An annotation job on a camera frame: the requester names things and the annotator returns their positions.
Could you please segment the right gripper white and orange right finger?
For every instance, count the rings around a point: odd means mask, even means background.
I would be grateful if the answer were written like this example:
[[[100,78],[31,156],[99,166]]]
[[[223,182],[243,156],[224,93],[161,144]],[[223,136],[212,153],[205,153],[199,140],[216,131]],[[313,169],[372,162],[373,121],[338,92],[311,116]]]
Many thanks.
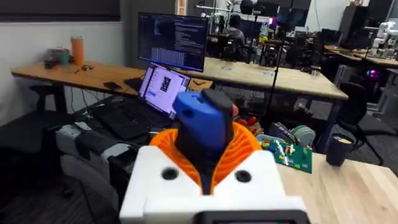
[[[212,176],[214,197],[262,197],[267,190],[285,194],[271,152],[260,146],[243,125],[233,123],[233,139],[222,153]]]

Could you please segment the right gripper white and orange left finger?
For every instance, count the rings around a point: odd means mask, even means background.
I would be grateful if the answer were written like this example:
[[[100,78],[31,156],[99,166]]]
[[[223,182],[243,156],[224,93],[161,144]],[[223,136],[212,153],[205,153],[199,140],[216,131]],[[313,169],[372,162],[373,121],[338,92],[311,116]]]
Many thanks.
[[[193,223],[202,198],[200,174],[176,148],[177,129],[138,150],[121,205],[121,223]]]

